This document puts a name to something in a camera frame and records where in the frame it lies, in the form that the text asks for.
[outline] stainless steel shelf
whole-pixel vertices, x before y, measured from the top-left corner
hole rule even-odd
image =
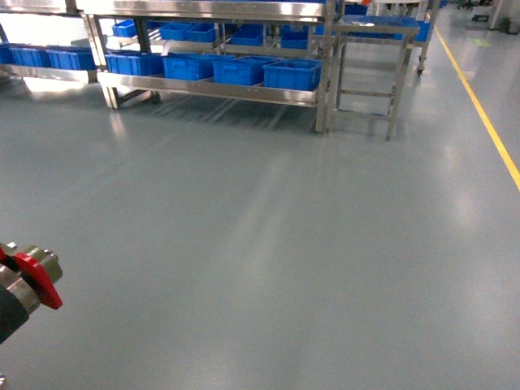
[[[264,88],[257,85],[216,84],[211,79],[186,81],[164,79],[162,77],[126,76],[107,72],[99,72],[97,79],[103,87],[109,88],[126,86],[159,92],[186,93],[291,106],[315,107],[317,104],[316,91]]]
[[[0,76],[34,77],[37,79],[77,81],[90,84],[97,81],[96,71],[65,71],[49,67],[21,67],[18,65],[0,65]]]
[[[0,12],[78,15],[75,0],[0,0]]]
[[[368,43],[373,45],[386,45],[386,46],[400,46],[401,41],[397,39],[383,39],[383,38],[365,38],[365,37],[348,37],[348,42],[352,43]],[[415,41],[414,47],[424,47],[424,42]]]
[[[319,22],[325,4],[305,2],[212,2],[161,0],[77,0],[87,15],[156,16],[216,20],[272,20]]]
[[[134,45],[138,44],[139,40],[137,37],[133,38],[123,38],[123,37],[110,37],[117,41],[120,45]],[[150,39],[149,43],[152,46],[165,46],[166,44],[170,45],[170,50],[178,50],[178,51],[194,51],[194,52],[205,52],[208,53],[210,51],[214,51],[214,49],[219,44],[218,41],[213,43],[206,42],[193,42],[193,41],[167,41],[164,39]]]
[[[318,58],[318,55],[309,55],[304,49],[283,49],[279,47],[269,46],[244,46],[244,45],[226,45],[226,54],[251,54],[251,55],[271,55],[275,57],[285,57],[289,59],[305,59]]]

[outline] epoxy floor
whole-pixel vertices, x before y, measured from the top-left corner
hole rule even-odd
[[[519,163],[520,41],[461,12],[440,31]],[[310,134],[304,108],[11,85],[0,237],[65,274],[64,307],[0,346],[11,389],[520,387],[520,194],[437,37],[389,142]]]

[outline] blue plastic bin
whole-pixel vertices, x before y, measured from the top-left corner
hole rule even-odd
[[[249,56],[213,62],[215,83],[255,85],[263,82],[263,66],[279,58]]]
[[[323,35],[325,33],[325,26],[316,26],[314,33],[316,35]]]
[[[164,76],[167,79],[200,80],[213,77],[213,62],[218,55],[171,54],[164,57]]]
[[[187,41],[188,30],[193,27],[194,23],[168,23],[159,29],[162,39],[171,39],[173,41]]]
[[[428,33],[430,32],[430,23],[429,22],[417,22],[419,25],[419,32],[415,36],[415,41],[425,42],[428,38]],[[403,39],[403,34],[395,34],[395,40],[401,41]]]
[[[263,44],[263,26],[245,24],[231,36],[232,45],[261,46]]]
[[[162,26],[166,26],[170,22],[161,22],[159,20],[146,20],[146,24],[148,24],[148,29],[161,28]]]
[[[417,22],[419,25],[419,33],[415,36],[415,41],[425,42],[428,38],[428,33],[430,32],[430,23],[429,22]]]
[[[212,23],[196,24],[188,30],[188,39],[194,42],[213,42],[216,38],[215,26]]]
[[[295,30],[291,26],[283,26],[280,32],[280,45],[284,49],[306,49],[309,43],[309,28],[304,26],[300,30]]]
[[[345,15],[366,15],[368,6],[362,6],[361,4],[347,4],[344,8]]]
[[[119,52],[105,55],[108,71],[130,76],[156,76],[164,73],[160,54]]]
[[[289,59],[263,68],[264,87],[312,91],[319,85],[322,63],[313,59]]]
[[[15,57],[11,53],[11,45],[8,43],[0,43],[0,63],[4,65],[15,63]]]
[[[47,50],[50,56],[50,65],[56,69],[73,71],[94,71],[96,64],[92,51],[88,47],[67,47],[56,50]]]
[[[136,24],[133,20],[125,20],[124,22],[114,24],[112,32],[116,37],[131,38],[137,35]]]
[[[398,39],[396,34],[385,34],[382,32],[349,32],[349,37]]]
[[[45,47],[11,47],[15,63],[23,67],[50,67],[50,56]]]

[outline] yellow floor line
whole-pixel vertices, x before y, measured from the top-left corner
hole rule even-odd
[[[475,92],[473,92],[473,89],[470,87],[470,83],[468,83],[468,80],[464,76],[464,73],[462,73],[461,67],[458,66],[457,60],[455,59],[455,57],[453,57],[451,50],[448,48],[448,45],[446,45],[446,41],[440,34],[440,31],[437,27],[435,27],[435,32],[437,33],[437,36],[439,37],[440,43],[444,47],[444,50],[446,50],[446,54],[452,62],[452,65],[455,68],[455,71],[457,72],[459,79],[461,79],[462,85],[464,85],[464,88],[466,88],[466,92],[468,93],[468,95],[470,95],[470,99],[473,102],[474,108],[479,113],[480,119],[484,123],[484,126],[486,127],[489,136],[493,140],[493,143],[495,144],[498,153],[502,157],[502,160],[504,160],[505,166],[509,170],[509,173],[514,180],[514,183],[518,187],[518,191],[520,191],[520,171],[518,171],[517,166],[514,165],[513,159],[509,155],[509,152],[505,148],[504,143],[502,142],[501,138],[499,137],[498,133],[493,127],[491,120],[489,120],[488,115],[486,114],[486,111],[484,111],[482,104],[475,95]]]

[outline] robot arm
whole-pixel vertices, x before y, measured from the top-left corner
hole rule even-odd
[[[14,244],[0,243],[0,344],[40,304],[55,310],[63,304],[54,288],[62,275],[52,251],[34,245],[18,251]]]

